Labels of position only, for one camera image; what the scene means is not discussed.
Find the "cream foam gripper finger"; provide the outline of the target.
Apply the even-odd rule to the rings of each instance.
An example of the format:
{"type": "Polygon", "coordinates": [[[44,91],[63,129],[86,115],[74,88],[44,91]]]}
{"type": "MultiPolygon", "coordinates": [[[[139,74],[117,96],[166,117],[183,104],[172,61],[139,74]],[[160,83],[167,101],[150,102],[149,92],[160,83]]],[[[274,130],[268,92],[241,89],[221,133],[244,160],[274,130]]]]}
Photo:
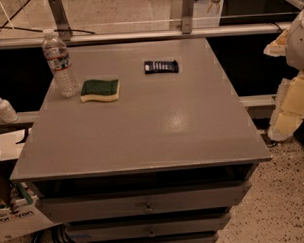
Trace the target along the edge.
{"type": "Polygon", "coordinates": [[[275,105],[267,134],[271,140],[285,141],[304,120],[304,71],[300,71],[292,80],[282,80],[275,105]]]}
{"type": "Polygon", "coordinates": [[[283,31],[275,40],[271,41],[264,49],[265,55],[274,57],[286,55],[286,41],[289,30],[283,31]]]}

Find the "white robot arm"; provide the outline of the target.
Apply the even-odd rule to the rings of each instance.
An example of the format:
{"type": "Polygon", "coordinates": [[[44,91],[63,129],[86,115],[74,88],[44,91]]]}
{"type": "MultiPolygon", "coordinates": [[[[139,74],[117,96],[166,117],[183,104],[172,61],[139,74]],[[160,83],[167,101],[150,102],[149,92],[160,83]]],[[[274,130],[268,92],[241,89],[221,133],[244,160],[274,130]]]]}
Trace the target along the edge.
{"type": "Polygon", "coordinates": [[[298,70],[292,80],[283,79],[279,85],[267,131],[271,140],[285,141],[304,120],[304,8],[290,27],[265,47],[264,54],[285,56],[287,65],[298,70]]]}

